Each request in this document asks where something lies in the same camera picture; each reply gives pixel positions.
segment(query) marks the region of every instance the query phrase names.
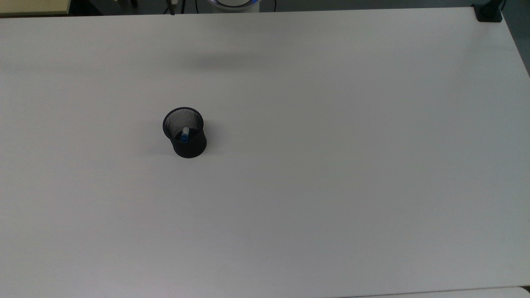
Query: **table surface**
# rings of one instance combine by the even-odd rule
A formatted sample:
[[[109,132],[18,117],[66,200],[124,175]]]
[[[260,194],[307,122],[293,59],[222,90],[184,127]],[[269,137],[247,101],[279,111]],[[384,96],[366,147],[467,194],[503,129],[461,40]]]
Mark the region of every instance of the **table surface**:
[[[0,16],[67,14],[70,0],[1,0]]]
[[[530,294],[520,287],[490,288],[482,290],[398,294],[388,298],[530,298]]]
[[[530,80],[472,8],[0,20],[2,297],[530,284]],[[208,147],[162,120],[199,110]]]

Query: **pen holder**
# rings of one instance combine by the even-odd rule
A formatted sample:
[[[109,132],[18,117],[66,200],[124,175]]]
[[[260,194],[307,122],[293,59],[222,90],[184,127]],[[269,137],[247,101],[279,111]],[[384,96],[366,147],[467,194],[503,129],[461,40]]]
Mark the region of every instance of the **pen holder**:
[[[186,159],[199,156],[206,148],[204,121],[192,108],[176,108],[164,118],[162,128],[175,152]]]

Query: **mesh cup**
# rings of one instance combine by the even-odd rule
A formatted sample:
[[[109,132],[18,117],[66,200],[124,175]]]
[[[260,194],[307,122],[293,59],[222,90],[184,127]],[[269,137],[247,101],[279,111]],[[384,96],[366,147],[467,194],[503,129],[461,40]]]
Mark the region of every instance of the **mesh cup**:
[[[204,121],[201,114],[197,110],[187,107],[172,110],[162,123],[164,134],[173,144],[176,154],[184,158],[196,157],[206,148],[203,126]],[[189,128],[187,142],[180,140],[185,127]]]

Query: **marker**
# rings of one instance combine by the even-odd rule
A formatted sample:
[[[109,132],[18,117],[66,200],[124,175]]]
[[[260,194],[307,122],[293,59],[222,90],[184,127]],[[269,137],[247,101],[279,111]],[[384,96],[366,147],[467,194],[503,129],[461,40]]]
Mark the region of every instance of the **marker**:
[[[182,135],[180,135],[180,141],[183,143],[186,143],[188,141],[189,134],[190,134],[190,129],[188,127],[184,127],[182,129]]]

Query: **floor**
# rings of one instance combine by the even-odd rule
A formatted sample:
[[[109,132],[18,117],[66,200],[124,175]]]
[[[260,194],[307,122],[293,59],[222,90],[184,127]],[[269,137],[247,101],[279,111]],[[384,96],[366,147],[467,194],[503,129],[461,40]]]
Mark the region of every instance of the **floor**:
[[[129,0],[89,0],[103,15],[162,14],[166,9],[165,0],[138,0],[138,7],[132,7]],[[276,0],[278,12],[320,11],[320,10],[361,10],[380,8],[418,7],[469,7],[472,3],[485,3],[486,0]],[[181,11],[182,0],[175,7]],[[274,0],[261,1],[262,12],[272,12]],[[206,0],[197,0],[199,13],[211,13]],[[184,13],[197,13],[194,0],[187,0]],[[503,11],[511,35],[530,73],[530,0],[507,0]]]

